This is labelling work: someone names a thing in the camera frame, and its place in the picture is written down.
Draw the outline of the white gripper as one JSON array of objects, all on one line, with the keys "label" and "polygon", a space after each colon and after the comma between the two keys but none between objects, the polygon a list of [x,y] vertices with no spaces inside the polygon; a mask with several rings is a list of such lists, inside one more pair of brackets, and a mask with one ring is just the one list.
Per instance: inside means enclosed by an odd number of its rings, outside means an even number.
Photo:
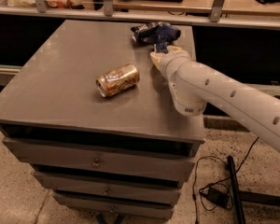
[{"label": "white gripper", "polygon": [[189,53],[178,46],[167,46],[168,53],[158,53],[152,51],[150,59],[165,78],[169,78],[182,63],[191,60]]}]

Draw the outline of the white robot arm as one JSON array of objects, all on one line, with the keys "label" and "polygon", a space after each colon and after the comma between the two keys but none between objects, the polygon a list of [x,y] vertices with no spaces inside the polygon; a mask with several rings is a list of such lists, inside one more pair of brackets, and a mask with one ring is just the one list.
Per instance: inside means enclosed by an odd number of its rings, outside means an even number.
[{"label": "white robot arm", "polygon": [[150,58],[167,80],[178,113],[200,116],[211,104],[280,153],[280,99],[193,61],[180,47]]}]

